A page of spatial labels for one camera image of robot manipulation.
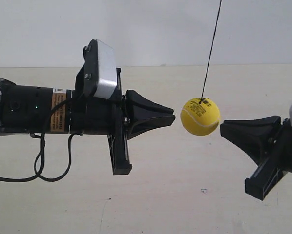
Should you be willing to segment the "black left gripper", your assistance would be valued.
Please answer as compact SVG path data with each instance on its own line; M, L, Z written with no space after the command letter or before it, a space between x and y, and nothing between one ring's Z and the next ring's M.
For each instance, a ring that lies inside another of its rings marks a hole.
M81 95L71 104L70 132L106 135L112 173L128 175L132 170L132 164L129 160L127 139L133 139L151 130L171 126L176 117L173 109L155 103L134 90L127 90L125 94L127 113L134 120L130 123L126 133L120 72L121 68L117 68L117 86L111 99Z

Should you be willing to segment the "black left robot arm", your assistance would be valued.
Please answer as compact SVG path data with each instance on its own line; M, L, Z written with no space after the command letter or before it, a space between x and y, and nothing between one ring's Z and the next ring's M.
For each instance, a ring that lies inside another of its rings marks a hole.
M123 93L119 84L110 98L86 96L84 91L81 75L73 90L0 78L0 136L29 134L44 141L46 134L106 135L113 174L127 175L132 169L128 140L175 120L173 109L134 90Z

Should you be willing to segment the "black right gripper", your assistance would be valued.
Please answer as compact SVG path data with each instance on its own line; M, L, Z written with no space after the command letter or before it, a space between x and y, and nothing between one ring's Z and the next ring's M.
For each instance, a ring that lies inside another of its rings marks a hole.
M292 173L292 123L280 116L253 120L225 120L220 135L259 164L245 179L245 193L264 200L287 174Z

